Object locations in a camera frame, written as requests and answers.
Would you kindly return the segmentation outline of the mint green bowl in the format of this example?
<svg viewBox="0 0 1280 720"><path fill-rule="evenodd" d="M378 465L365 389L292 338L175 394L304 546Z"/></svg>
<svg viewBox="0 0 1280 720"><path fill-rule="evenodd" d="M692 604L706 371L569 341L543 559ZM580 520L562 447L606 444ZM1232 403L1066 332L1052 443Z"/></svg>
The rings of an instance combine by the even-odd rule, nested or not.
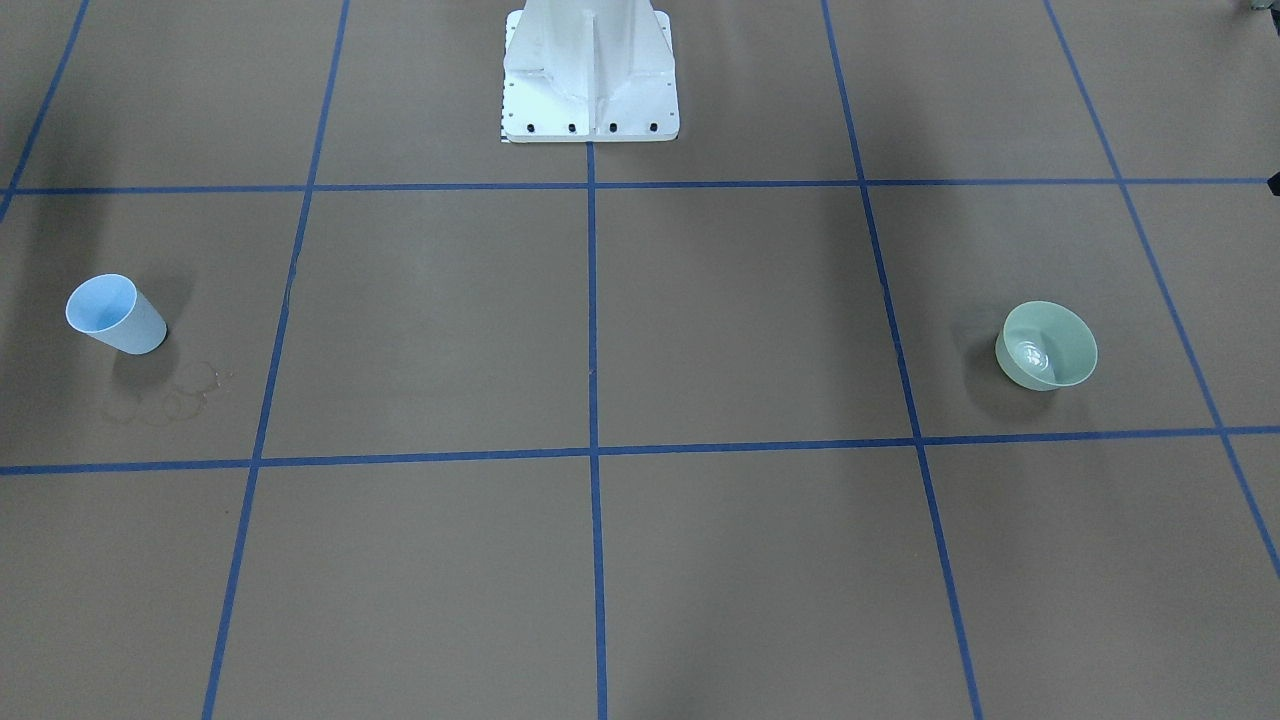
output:
<svg viewBox="0 0 1280 720"><path fill-rule="evenodd" d="M1050 392L1088 380L1100 351L1093 332L1074 311L1036 300L1019 304L1005 316L995 357L1015 384Z"/></svg>

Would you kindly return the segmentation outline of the light blue plastic cup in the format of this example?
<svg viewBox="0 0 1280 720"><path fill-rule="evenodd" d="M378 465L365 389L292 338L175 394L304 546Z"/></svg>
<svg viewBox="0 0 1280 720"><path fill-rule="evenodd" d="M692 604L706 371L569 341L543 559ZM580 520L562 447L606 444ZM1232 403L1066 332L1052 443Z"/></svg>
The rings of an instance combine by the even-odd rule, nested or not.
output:
<svg viewBox="0 0 1280 720"><path fill-rule="evenodd" d="M81 334L129 355L150 354L168 337L168 324L137 284L120 274L81 283L65 304L67 323Z"/></svg>

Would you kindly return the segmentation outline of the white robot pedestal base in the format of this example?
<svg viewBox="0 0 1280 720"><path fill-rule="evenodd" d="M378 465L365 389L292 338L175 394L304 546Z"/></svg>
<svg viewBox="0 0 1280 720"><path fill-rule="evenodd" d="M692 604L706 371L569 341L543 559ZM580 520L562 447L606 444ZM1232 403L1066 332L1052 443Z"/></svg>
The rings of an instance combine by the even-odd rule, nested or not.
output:
<svg viewBox="0 0 1280 720"><path fill-rule="evenodd" d="M504 22L507 143L680 136L671 18L649 1L527 1Z"/></svg>

